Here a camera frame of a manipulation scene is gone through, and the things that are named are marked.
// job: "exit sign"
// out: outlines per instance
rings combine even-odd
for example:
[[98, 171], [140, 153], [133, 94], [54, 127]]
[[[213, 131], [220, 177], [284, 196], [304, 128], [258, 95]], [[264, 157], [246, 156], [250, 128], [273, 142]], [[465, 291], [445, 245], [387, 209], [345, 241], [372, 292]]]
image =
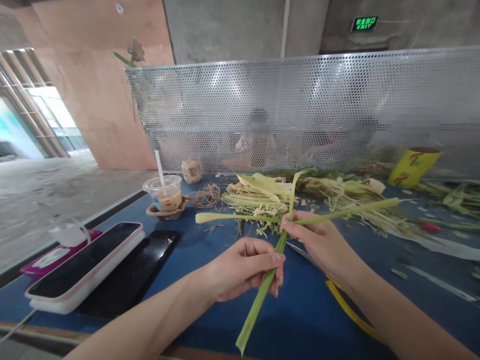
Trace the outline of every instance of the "exit sign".
[[351, 24], [351, 33], [373, 31], [379, 21], [378, 16], [356, 17]]

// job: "yellow container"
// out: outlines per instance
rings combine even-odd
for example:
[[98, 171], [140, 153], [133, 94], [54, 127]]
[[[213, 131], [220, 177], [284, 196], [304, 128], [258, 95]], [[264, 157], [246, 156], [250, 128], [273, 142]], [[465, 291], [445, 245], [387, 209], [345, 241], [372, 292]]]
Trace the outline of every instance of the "yellow container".
[[440, 151], [437, 149], [411, 147], [403, 154], [391, 172], [388, 183], [405, 189], [413, 188], [439, 157]]

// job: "blue table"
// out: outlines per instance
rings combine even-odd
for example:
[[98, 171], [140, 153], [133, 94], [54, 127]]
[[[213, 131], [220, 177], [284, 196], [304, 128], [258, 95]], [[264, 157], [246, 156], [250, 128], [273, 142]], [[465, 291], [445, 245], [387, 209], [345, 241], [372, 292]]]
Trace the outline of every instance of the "blue table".
[[[196, 185], [182, 184], [182, 193], [198, 190], [206, 181], [226, 185], [224, 177], [207, 177]], [[385, 196], [406, 198], [399, 189], [389, 187]], [[159, 222], [145, 214], [151, 204], [148, 195], [141, 197], [102, 224], [97, 230], [105, 231], [122, 221], [140, 222], [148, 235], [153, 230], [175, 230], [181, 237], [168, 261], [145, 295], [145, 299], [165, 289], [189, 272], [201, 267], [221, 254], [236, 240], [237, 224], [234, 220], [217, 221], [224, 227], [214, 232], [204, 232], [210, 223], [196, 224], [195, 214], [200, 211], [187, 207], [182, 217], [175, 221]], [[423, 200], [418, 204], [403, 202], [401, 206], [412, 214], [420, 215], [418, 206], [426, 207]], [[445, 221], [456, 221], [444, 210]], [[396, 263], [396, 256], [409, 258], [414, 266], [435, 275], [456, 287], [478, 293], [479, 282], [470, 276], [473, 262], [431, 252], [420, 245], [389, 235], [383, 238], [366, 226], [355, 221], [334, 221], [340, 232], [362, 259], [386, 281], [396, 287], [425, 313], [432, 317], [454, 337], [480, 355], [478, 324], [480, 309], [432, 284]], [[246, 225], [244, 236], [256, 236], [256, 226]], [[478, 238], [458, 239], [448, 231], [442, 236], [470, 246], [478, 244]], [[276, 243], [277, 237], [269, 236]], [[417, 252], [412, 256], [402, 245]], [[290, 248], [285, 249], [285, 282], [278, 299], [267, 296], [258, 320], [250, 336], [245, 356], [259, 359], [395, 359], [384, 345], [365, 334], [344, 313], [325, 284], [326, 277]], [[398, 269], [409, 275], [407, 280], [391, 272]], [[29, 300], [24, 297], [32, 281], [21, 276], [0, 290], [0, 322], [18, 323], [30, 311]], [[256, 292], [250, 291], [232, 301], [217, 303], [195, 321], [178, 339], [174, 346], [199, 348], [227, 354], [239, 354], [235, 341], [247, 317]], [[39, 311], [28, 322], [38, 329], [57, 329], [75, 334], [92, 334], [105, 323], [80, 316], [77, 312], [58, 315]]]

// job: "left hand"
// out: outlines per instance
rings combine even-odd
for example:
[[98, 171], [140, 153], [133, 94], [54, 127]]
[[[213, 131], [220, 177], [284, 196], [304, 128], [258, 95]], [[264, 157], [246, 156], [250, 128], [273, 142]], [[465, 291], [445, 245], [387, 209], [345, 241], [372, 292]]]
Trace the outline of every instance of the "left hand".
[[265, 271], [276, 268], [269, 293], [279, 295], [284, 283], [285, 255], [275, 252], [267, 241], [242, 237], [223, 254], [204, 267], [202, 275], [216, 301], [225, 302], [258, 288]]

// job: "plywood panel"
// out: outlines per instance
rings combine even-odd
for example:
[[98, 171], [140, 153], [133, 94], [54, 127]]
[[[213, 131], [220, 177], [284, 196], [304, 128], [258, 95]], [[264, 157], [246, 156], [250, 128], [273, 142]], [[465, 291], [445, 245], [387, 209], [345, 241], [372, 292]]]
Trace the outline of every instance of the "plywood panel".
[[163, 2], [51, 0], [16, 13], [98, 165], [156, 168], [124, 64], [113, 51], [128, 57], [127, 47], [138, 37], [143, 65], [173, 65]]

